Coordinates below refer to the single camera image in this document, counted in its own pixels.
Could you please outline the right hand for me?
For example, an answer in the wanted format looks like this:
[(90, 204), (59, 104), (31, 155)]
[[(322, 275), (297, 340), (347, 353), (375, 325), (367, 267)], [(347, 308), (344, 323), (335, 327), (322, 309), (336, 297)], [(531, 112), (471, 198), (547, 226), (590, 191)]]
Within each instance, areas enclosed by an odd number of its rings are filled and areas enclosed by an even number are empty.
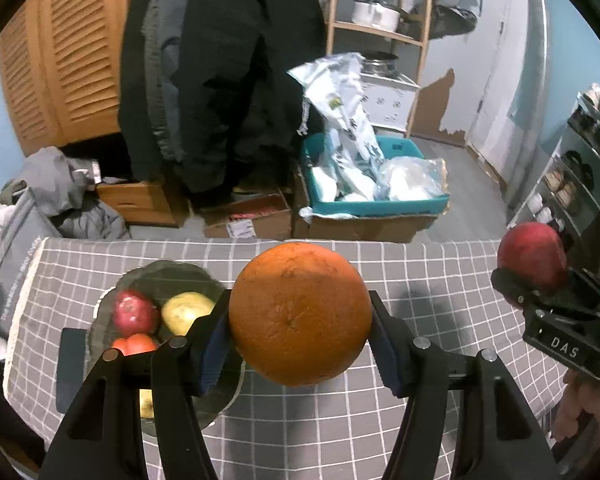
[(600, 384), (574, 370), (568, 370), (562, 381), (566, 385), (555, 416), (552, 436), (557, 442), (574, 437), (579, 430), (578, 418), (589, 414), (596, 420), (593, 448), (600, 446)]

